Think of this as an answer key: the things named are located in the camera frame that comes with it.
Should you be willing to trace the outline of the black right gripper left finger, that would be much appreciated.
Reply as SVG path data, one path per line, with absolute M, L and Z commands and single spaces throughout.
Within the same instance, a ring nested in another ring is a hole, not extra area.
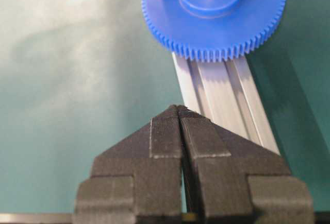
M 182 138 L 178 107 L 98 155 L 78 188 L 75 223 L 180 223 Z

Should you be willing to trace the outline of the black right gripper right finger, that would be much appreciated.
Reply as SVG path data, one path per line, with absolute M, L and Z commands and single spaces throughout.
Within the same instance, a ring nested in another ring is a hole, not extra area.
M 280 155 L 179 106 L 204 223 L 313 223 L 313 200 Z

